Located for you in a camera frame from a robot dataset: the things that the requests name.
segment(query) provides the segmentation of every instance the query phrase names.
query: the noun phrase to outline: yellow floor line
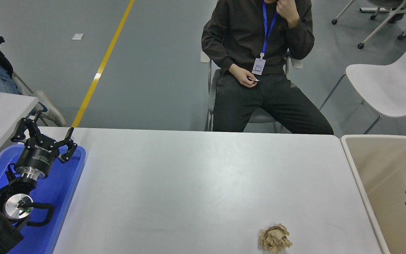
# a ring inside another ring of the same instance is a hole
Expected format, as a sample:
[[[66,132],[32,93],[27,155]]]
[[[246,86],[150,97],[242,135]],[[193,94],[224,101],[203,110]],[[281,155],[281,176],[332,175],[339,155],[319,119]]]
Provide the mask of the yellow floor line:
[[[123,29],[124,23],[126,21],[126,18],[129,15],[129,12],[131,11],[131,8],[134,4],[135,0],[130,0],[128,7],[126,8],[126,11],[123,14],[123,18],[121,18],[120,24],[117,27],[117,31],[114,34],[114,37],[112,38],[112,41],[109,45],[109,48],[106,51],[106,54],[104,55],[103,61],[100,64],[100,67],[98,68],[97,73],[95,74],[95,77],[93,78],[92,85],[90,85],[89,90],[87,91],[86,97],[82,101],[81,107],[79,108],[78,113],[76,114],[76,117],[74,118],[73,124],[71,127],[78,127],[79,123],[81,122],[82,116],[84,115],[84,112],[86,111],[86,108],[89,104],[90,99],[92,98],[93,92],[95,91],[95,88],[98,85],[98,81],[100,81],[100,77],[103,74],[104,68],[106,67],[107,61],[109,60],[109,57],[111,56],[112,50],[114,49],[115,44],[117,43],[118,37],[121,33],[121,30]]]

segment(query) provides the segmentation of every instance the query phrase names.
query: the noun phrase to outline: crumpled paper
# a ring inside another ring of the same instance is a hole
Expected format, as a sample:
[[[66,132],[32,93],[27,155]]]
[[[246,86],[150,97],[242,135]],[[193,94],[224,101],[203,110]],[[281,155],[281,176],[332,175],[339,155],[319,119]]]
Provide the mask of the crumpled paper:
[[[288,240],[289,232],[282,224],[269,227],[267,230],[261,230],[258,243],[264,251],[279,253],[284,249],[291,247],[292,243]]]

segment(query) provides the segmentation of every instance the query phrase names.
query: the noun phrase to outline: blue lanyard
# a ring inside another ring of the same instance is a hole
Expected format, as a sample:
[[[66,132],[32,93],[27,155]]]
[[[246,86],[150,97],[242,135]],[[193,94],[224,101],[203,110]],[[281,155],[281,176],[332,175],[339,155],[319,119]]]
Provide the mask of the blue lanyard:
[[[261,51],[261,59],[263,58],[264,54],[266,53],[266,48],[267,48],[267,42],[269,40],[270,34],[272,32],[272,28],[275,25],[275,21],[277,21],[278,13],[275,12],[275,15],[273,16],[272,23],[270,24],[270,28],[267,28],[267,13],[266,13],[266,3],[263,0],[263,17],[264,17],[264,34],[266,35],[266,38],[264,40],[264,45],[263,45],[263,51]]]

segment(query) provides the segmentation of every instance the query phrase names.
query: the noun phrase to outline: gray floor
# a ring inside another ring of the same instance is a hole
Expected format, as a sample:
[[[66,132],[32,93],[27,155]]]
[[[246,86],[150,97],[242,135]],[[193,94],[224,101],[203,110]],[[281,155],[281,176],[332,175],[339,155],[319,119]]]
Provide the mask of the gray floor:
[[[406,17],[387,24],[363,50],[356,48],[386,15],[369,20],[358,0],[330,21],[345,1],[313,1],[313,51],[290,79],[320,106],[350,64],[386,65],[406,50],[397,35]],[[85,97],[129,1],[0,0],[3,52],[35,90],[44,90],[68,125]],[[207,108],[207,65],[200,63],[202,27],[215,0],[137,0],[124,25],[80,127],[202,131]],[[74,33],[84,33],[72,41]],[[377,117],[347,79],[322,113],[335,135],[362,134]],[[272,124],[249,124],[246,132],[273,132]],[[383,119],[372,134],[406,135],[406,117]]]

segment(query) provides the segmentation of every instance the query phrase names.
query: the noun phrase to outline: black pants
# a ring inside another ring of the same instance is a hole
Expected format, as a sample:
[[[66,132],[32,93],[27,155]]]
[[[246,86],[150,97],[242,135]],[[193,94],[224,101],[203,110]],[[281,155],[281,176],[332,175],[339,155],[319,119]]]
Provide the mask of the black pants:
[[[229,72],[220,74],[213,111],[214,131],[243,132],[253,111],[261,107],[292,133],[333,135],[327,119],[284,74],[257,78],[260,82],[247,88]]]

